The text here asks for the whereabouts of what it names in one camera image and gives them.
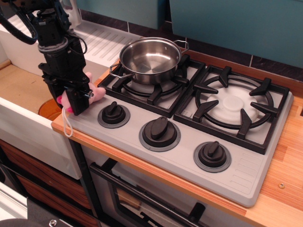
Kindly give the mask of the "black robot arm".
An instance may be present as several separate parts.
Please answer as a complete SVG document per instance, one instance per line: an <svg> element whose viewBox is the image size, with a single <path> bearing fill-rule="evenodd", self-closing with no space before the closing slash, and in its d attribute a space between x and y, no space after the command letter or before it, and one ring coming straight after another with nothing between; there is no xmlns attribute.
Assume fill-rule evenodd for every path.
<svg viewBox="0 0 303 227"><path fill-rule="evenodd" d="M26 44L38 42L38 50L46 60L38 67L53 98L66 93L73 113L84 112L93 96L89 78L83 71L87 49L81 46L84 40L72 31L69 15L61 3L58 0L2 0L0 4L10 6L31 35L27 36L1 15L3 27Z"/></svg>

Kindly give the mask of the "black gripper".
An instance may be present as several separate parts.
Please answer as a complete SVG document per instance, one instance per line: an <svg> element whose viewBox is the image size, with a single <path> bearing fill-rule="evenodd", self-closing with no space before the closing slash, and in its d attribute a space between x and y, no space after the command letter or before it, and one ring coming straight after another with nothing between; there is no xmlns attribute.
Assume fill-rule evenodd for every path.
<svg viewBox="0 0 303 227"><path fill-rule="evenodd" d="M62 102L65 91L75 116L89 107L92 90L83 72L86 66L84 52L77 36L67 36L51 46L38 46L46 62L39 64L49 91L57 103Z"/></svg>

